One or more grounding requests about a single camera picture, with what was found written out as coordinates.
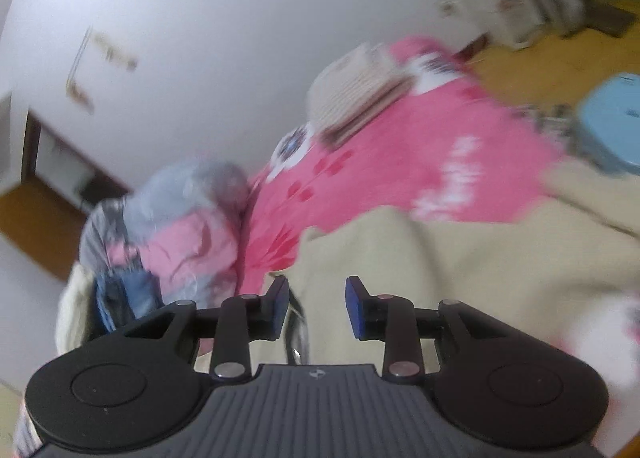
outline ribbed gray panel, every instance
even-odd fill
[[[48,446],[36,456],[87,455]],[[444,421],[417,387],[381,380],[373,366],[268,365],[248,384],[215,390],[196,419],[167,440],[113,456],[599,458],[600,454],[588,444],[546,454],[495,448]]]

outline beige blanket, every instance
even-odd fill
[[[306,314],[310,362],[382,363],[383,344],[351,332],[350,275],[371,294],[401,295],[417,307],[459,299],[547,341],[604,294],[640,291],[640,178],[604,177],[568,161],[544,182],[550,197],[512,225],[423,224],[381,207],[331,234],[308,229],[282,274]],[[254,364],[284,355],[283,339],[253,343]]]

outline blue stool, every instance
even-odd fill
[[[618,74],[578,107],[578,151],[605,173],[640,175],[640,76]]]

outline pink bedsheet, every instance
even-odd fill
[[[380,205],[422,221],[509,222],[541,196],[538,175],[560,158],[555,146],[437,43],[390,48],[403,64],[430,53],[425,78],[337,151],[307,139],[294,165],[265,170],[245,220],[240,294],[290,266],[310,226],[333,231]]]

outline pink clothing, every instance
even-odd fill
[[[198,209],[155,234],[145,245],[107,247],[111,265],[126,265],[140,252],[146,270],[160,279],[165,304],[193,299],[199,308],[218,307],[237,283],[238,233],[218,209]]]
[[[310,226],[330,232],[380,205],[422,221],[510,222],[541,196],[538,175],[561,157],[555,146],[432,40],[390,49],[401,63],[426,54],[414,92],[342,148],[305,141],[294,167],[265,170],[244,221],[240,294],[259,292],[265,273],[290,266]]]

